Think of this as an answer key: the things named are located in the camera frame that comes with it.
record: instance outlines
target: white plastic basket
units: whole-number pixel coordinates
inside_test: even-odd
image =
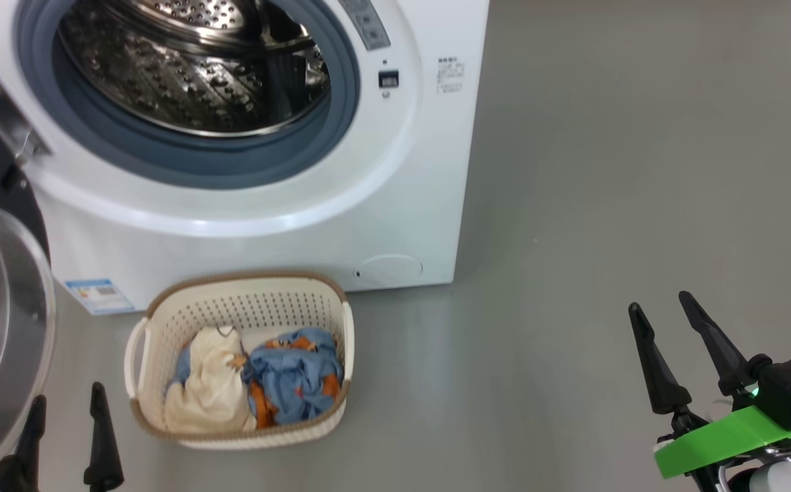
[[[238,327],[245,341],[258,343],[304,327],[332,333],[343,365],[343,384],[332,408],[313,420],[245,433],[168,432],[164,396],[180,350],[201,328],[227,325]],[[145,343],[137,377],[136,350],[142,334]],[[247,351],[255,348],[244,345]],[[203,277],[165,290],[149,305],[127,342],[124,386],[137,422],[157,438],[197,449],[286,446],[319,439],[338,426],[352,380],[354,348],[352,310],[343,290],[329,278],[297,271]]]

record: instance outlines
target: blue and white sticker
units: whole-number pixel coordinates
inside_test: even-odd
[[[108,278],[70,280],[64,282],[64,286],[76,300],[85,306],[88,312],[95,316],[136,311],[133,304]]]

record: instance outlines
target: gray rubber seal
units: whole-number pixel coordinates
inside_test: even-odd
[[[31,90],[77,142],[113,165],[180,187],[237,189],[285,180],[317,164],[343,138],[360,97],[352,44],[321,0],[271,0],[313,34],[332,89],[310,114],[272,135],[205,138],[135,118],[89,84],[68,59],[57,26],[74,0],[25,0],[15,50]]]

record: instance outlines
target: cream cloth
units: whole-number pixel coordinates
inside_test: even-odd
[[[242,368],[228,365],[242,355],[240,333],[233,327],[205,327],[196,334],[189,348],[191,373],[185,388],[176,382],[167,389],[164,422],[170,432],[225,433],[255,428],[240,378]]]

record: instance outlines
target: white washing machine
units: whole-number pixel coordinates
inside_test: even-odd
[[[0,0],[0,137],[55,277],[93,314],[229,271],[451,282],[487,10]]]

